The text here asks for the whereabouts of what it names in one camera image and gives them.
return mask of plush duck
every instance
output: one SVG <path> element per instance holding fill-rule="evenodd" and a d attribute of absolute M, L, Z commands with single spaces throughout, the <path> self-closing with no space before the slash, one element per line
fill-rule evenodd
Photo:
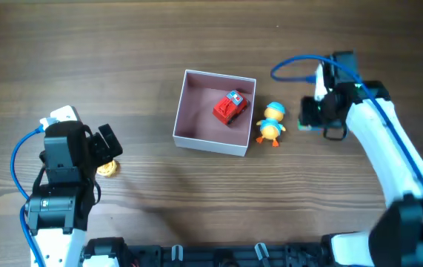
<path fill-rule="evenodd" d="M 272 146 L 278 147 L 277 136 L 280 136 L 281 131 L 286 131 L 285 127 L 279 124 L 284 118 L 285 108 L 278 102 L 270 103 L 264 111 L 265 119 L 258 121 L 257 125 L 261 126 L 261 137 L 256 141 L 260 144 L 265 139 L 273 140 Z"/>

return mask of yellow object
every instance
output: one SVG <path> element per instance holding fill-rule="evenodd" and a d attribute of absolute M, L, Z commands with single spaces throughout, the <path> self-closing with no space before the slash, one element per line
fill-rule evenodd
<path fill-rule="evenodd" d="M 103 176 L 103 177 L 110 177 L 116 172 L 117 169 L 117 163 L 115 160 L 112 162 L 106 163 L 103 166 L 99 167 L 97 170 L 97 174 Z"/>
<path fill-rule="evenodd" d="M 265 120 L 257 122 L 257 125 L 261 125 L 260 131 L 262 136 L 258 137 L 256 141 L 260 144 L 264 139 L 273 140 L 272 146 L 278 147 L 277 137 L 280 136 L 281 131 L 287 130 L 283 125 L 279 124 L 284 118 L 284 113 L 275 108 L 268 107 L 264 111 L 264 116 L 266 118 Z"/>

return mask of wooden table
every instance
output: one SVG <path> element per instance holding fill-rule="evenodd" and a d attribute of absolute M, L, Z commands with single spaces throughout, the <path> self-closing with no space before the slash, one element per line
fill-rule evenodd
<path fill-rule="evenodd" d="M 29 262 L 12 149 L 64 105 L 76 106 L 92 129 L 109 123 L 124 148 L 119 174 L 98 178 L 103 197 L 89 238 L 285 243 L 371 227 L 384 198 L 357 139 L 298 131 L 299 101 L 313 87 L 269 76 L 290 56 L 351 49 L 360 73 L 384 82 L 423 156 L 423 1 L 0 5 L 0 266 Z M 305 62 L 284 74 L 315 67 Z M 251 142 L 242 158 L 176 148 L 185 69 L 256 78 L 258 106 L 280 101 L 290 111 L 281 147 Z M 41 136 L 21 147 L 16 168 L 26 189 L 42 149 Z"/>

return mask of open box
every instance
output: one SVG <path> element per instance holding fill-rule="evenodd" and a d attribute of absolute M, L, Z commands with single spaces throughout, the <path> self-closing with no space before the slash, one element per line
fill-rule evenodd
<path fill-rule="evenodd" d="M 213 108 L 232 90 L 241 93 L 250 106 L 230 125 L 225 125 L 213 115 Z M 186 70 L 173 129 L 175 145 L 244 156 L 255 95 L 255 79 Z"/>

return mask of red toy car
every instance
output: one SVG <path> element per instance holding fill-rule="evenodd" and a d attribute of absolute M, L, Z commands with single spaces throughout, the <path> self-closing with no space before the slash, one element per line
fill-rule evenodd
<path fill-rule="evenodd" d="M 232 90 L 216 104 L 213 109 L 213 115 L 220 122 L 229 125 L 248 105 L 249 101 L 247 99 L 239 94 L 238 91 Z"/>

